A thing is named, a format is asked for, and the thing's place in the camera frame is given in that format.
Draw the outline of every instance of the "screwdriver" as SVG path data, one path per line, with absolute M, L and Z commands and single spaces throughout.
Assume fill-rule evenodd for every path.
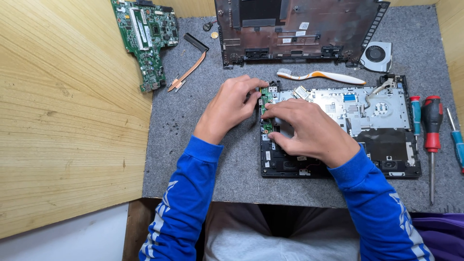
M 429 96 L 422 106 L 422 121 L 427 134 L 424 147 L 430 152 L 430 205 L 435 199 L 435 153 L 441 149 L 440 126 L 443 121 L 443 106 L 440 96 Z
M 414 121 L 414 137 L 416 138 L 416 150 L 419 153 L 417 148 L 417 136 L 420 135 L 420 103 L 419 103 L 420 96 L 412 96 L 409 98 L 411 101 L 412 107 L 412 117 Z
M 459 163 L 461 164 L 461 172 L 464 173 L 464 143 L 461 131 L 456 130 L 456 127 L 453 122 L 453 117 L 451 116 L 450 108 L 446 108 L 448 112 L 448 117 L 450 118 L 451 126 L 453 130 L 451 135 L 453 136 L 454 144 L 456 145 L 456 155 L 458 156 Z

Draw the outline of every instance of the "screwdriver handle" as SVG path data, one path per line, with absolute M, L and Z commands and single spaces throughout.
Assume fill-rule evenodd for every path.
M 420 96 L 412 96 L 409 98 L 412 107 L 412 119 L 414 121 L 414 136 L 420 135 Z
M 454 139 L 454 144 L 456 144 L 456 155 L 459 159 L 459 164 L 461 164 L 461 172 L 464 173 L 464 143 L 461 132 L 458 130 L 453 130 L 451 135 Z
M 443 121 L 440 96 L 429 96 L 425 99 L 422 106 L 422 121 L 427 134 L 424 147 L 428 152 L 438 152 L 438 149 L 441 149 L 439 133 Z

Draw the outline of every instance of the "hand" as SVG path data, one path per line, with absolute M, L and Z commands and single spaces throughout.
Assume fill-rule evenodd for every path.
M 248 75 L 226 80 L 201 115 L 193 135 L 208 143 L 219 144 L 231 128 L 253 114 L 256 101 L 261 97 L 255 88 L 267 86 L 265 81 L 251 79 Z
M 268 135 L 290 155 L 317 158 L 329 168 L 336 168 L 360 149 L 359 144 L 317 104 L 292 98 L 278 104 L 265 104 L 265 107 L 267 111 L 262 119 L 277 117 L 295 129 L 291 139 L 279 132 Z

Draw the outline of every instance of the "grey felt mat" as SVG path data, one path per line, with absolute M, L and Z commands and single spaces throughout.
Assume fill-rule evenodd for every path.
M 222 69 L 219 39 L 210 38 L 217 31 L 204 32 L 201 27 L 214 18 L 178 19 L 179 35 L 191 33 L 210 47 L 205 61 L 176 93 L 166 89 L 154 92 L 153 110 L 147 147 L 147 161 L 143 183 L 144 197 L 162 197 L 176 162 L 187 145 L 190 135 L 208 102 L 227 79 L 242 74 L 264 80 L 281 80 L 284 88 L 330 88 L 349 86 L 323 78 L 295 82 L 278 78 L 280 68 L 291 69 L 295 75 L 320 70 L 351 75 L 376 85 L 380 74 L 353 70 L 330 62 L 285 61 L 248 63 L 233 70 Z M 409 92 L 425 97 L 439 95 L 444 106 L 455 112 L 448 70 L 438 28 L 435 6 L 392 7 L 381 22 L 373 41 L 393 42 L 391 73 L 406 75 Z M 167 82 L 186 72 L 200 57 L 193 45 L 181 39 L 177 47 L 163 51 L 162 60 Z M 346 207 L 334 180 L 322 179 L 265 179 L 260 175 L 260 133 L 257 115 L 231 130 L 222 141 L 225 146 L 219 162 L 214 188 L 214 201 L 256 202 L 316 207 Z M 389 180 L 410 211 L 463 212 L 464 176 L 460 174 L 450 135 L 449 120 L 445 116 L 441 128 L 442 149 L 436 155 L 435 205 L 429 205 L 428 154 L 420 150 L 423 176 L 418 180 Z M 419 147 L 423 147 L 423 136 Z

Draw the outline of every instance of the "white wall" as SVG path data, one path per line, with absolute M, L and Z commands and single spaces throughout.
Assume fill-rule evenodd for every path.
M 121 261 L 128 203 L 0 240 L 2 261 Z

